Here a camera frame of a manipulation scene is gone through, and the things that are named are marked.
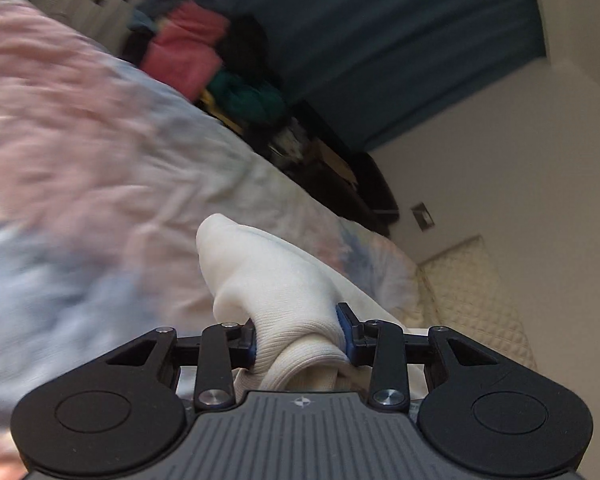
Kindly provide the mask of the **cream white sweatshirt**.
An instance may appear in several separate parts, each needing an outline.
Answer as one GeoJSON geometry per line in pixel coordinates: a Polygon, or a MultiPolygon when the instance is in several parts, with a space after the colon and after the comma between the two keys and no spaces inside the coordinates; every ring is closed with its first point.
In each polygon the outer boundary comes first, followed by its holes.
{"type": "Polygon", "coordinates": [[[393,322],[392,314],[321,260],[222,214],[201,223],[196,245],[214,318],[256,328],[256,359],[234,378],[238,398],[253,390],[367,391],[370,367],[344,353],[336,307],[345,302],[361,321],[393,322]]]}

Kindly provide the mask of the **pastel tie-dye bed sheet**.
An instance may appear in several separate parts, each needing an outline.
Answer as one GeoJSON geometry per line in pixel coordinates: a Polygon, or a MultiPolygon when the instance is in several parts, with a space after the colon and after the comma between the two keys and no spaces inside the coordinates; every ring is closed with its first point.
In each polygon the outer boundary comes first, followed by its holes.
{"type": "Polygon", "coordinates": [[[198,226],[283,237],[406,320],[416,269],[216,119],[27,0],[0,0],[0,479],[32,388],[159,325],[213,321],[198,226]]]}

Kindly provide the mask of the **black sofa bench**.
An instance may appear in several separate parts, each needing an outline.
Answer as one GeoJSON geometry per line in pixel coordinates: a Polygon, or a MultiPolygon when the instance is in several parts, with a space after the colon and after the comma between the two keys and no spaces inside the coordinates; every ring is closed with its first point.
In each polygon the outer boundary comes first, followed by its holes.
{"type": "Polygon", "coordinates": [[[370,154],[349,148],[307,102],[289,105],[275,122],[248,127],[245,140],[334,214],[384,237],[400,219],[370,154]]]}

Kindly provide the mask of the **green garment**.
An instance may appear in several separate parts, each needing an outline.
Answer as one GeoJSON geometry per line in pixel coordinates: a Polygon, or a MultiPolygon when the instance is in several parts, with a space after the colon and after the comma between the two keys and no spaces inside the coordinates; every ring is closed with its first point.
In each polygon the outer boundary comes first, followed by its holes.
{"type": "Polygon", "coordinates": [[[208,83],[215,105],[234,122],[268,124],[286,113],[282,92],[265,82],[253,87],[239,76],[220,70],[208,83]]]}

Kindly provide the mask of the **pink folded garment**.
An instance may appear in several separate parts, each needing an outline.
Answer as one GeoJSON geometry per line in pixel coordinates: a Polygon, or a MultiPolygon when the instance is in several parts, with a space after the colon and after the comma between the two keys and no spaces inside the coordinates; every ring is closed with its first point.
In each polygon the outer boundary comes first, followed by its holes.
{"type": "Polygon", "coordinates": [[[172,11],[149,43],[140,69],[195,102],[222,65],[215,46],[230,20],[193,2],[172,11]]]}

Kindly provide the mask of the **teal window curtain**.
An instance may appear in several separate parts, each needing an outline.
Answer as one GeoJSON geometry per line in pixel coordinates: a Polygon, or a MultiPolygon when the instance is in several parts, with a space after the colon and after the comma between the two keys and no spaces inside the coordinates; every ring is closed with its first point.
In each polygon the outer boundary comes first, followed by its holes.
{"type": "Polygon", "coordinates": [[[291,99],[371,150],[542,58],[536,0],[197,0],[250,14],[291,99]]]}

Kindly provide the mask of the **black garment pile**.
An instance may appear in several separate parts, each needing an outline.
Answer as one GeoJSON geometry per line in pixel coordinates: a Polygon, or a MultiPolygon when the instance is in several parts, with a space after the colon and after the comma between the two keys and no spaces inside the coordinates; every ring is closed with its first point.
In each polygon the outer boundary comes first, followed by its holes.
{"type": "MultiPolygon", "coordinates": [[[[122,47],[120,58],[138,67],[147,52],[149,43],[156,36],[156,22],[133,22],[130,33],[122,47]]],[[[216,44],[216,53],[223,67],[242,78],[246,84],[259,87],[267,82],[278,90],[284,88],[281,76],[268,62],[268,36],[265,29],[251,14],[242,14],[230,20],[226,35],[216,44]]]]}

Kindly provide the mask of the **metal wall socket plate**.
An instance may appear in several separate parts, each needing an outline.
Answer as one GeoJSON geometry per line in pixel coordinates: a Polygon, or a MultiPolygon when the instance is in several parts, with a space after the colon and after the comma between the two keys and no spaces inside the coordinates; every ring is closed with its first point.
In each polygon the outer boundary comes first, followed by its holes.
{"type": "Polygon", "coordinates": [[[416,206],[413,206],[411,208],[411,212],[419,229],[421,229],[422,232],[425,232],[436,225],[427,206],[424,203],[419,203],[416,206]]]}

